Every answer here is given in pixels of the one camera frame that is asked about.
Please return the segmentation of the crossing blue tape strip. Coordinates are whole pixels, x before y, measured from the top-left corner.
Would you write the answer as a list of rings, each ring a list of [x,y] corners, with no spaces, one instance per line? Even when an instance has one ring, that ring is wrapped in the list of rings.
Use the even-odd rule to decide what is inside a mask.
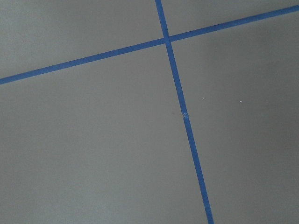
[[[257,15],[248,16],[248,17],[233,20],[233,21],[228,21],[228,22],[224,22],[224,23],[220,23],[220,24],[216,24],[216,25],[212,25],[212,26],[208,26],[208,27],[204,27],[204,28],[199,28],[196,30],[188,31],[188,32],[183,32],[183,33],[176,34],[176,35],[171,35],[171,36],[169,36],[169,41],[175,42],[175,41],[191,38],[194,36],[212,33],[212,32],[218,31],[218,30],[223,30],[223,29],[227,29],[227,28],[240,26],[243,24],[248,24],[248,23],[252,23],[252,22],[256,22],[256,21],[265,20],[268,18],[281,16],[284,14],[295,13],[298,11],[299,11],[299,6],[294,5],[291,7],[286,7],[286,8],[282,8],[282,9],[278,9],[278,10],[274,10],[274,11],[270,11],[270,12],[266,12],[266,13],[262,13],[262,14],[257,14]],[[130,52],[142,50],[142,49],[148,49],[148,48],[162,45],[162,44],[165,44],[165,41],[163,38],[155,39],[152,41],[143,42],[140,44],[136,44],[136,45],[120,48],[120,49],[115,49],[115,50],[95,54],[92,56],[87,56],[87,57],[79,58],[76,60],[71,60],[68,62],[59,63],[59,64],[47,66],[44,68],[39,68],[36,70],[31,70],[31,71],[27,71],[24,73],[19,73],[16,75],[4,77],[4,78],[0,79],[0,84],[1,85],[8,84],[11,82],[16,82],[19,80],[47,74],[47,73],[58,71],[58,70],[67,69],[70,67],[75,67],[78,65],[86,64],[86,63],[99,61],[99,60],[106,59],[106,58],[123,55],[123,54],[127,54]]]

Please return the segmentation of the long blue tape strip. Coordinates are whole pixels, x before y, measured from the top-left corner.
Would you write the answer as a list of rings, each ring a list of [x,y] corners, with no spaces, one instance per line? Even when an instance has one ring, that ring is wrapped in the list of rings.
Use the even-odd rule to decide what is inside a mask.
[[[164,43],[166,46],[168,59],[170,62],[172,76],[173,76],[173,80],[174,80],[174,84],[175,84],[175,88],[176,88],[176,92],[177,92],[177,96],[178,96],[179,106],[180,106],[181,114],[183,116],[183,121],[184,121],[185,130],[186,130],[186,134],[187,134],[187,138],[188,138],[188,142],[189,142],[189,147],[190,147],[190,151],[192,154],[192,160],[194,163],[194,167],[195,167],[195,171],[196,171],[196,175],[197,175],[197,179],[198,179],[198,183],[199,183],[200,193],[201,193],[201,197],[202,197],[202,201],[203,201],[203,205],[204,205],[207,222],[209,224],[213,224],[214,218],[213,218],[213,214],[212,214],[212,209],[211,209],[211,205],[210,205],[209,198],[208,198],[208,193],[207,193],[205,180],[204,180],[204,176],[203,176],[203,172],[202,172],[202,167],[200,164],[199,155],[198,155],[198,151],[197,151],[197,147],[196,147],[196,143],[195,143],[195,139],[194,139],[194,135],[193,135],[193,131],[192,131],[190,117],[189,117],[186,103],[185,103],[183,88],[182,88],[182,84],[180,81],[179,72],[178,72],[178,68],[177,68],[177,64],[176,64],[176,59],[175,59],[172,43],[171,43],[169,32],[168,32],[168,26],[167,26],[165,14],[164,14],[163,5],[160,0],[156,0],[155,4],[157,7],[157,13],[158,13],[162,33],[163,33],[163,39],[164,39]]]

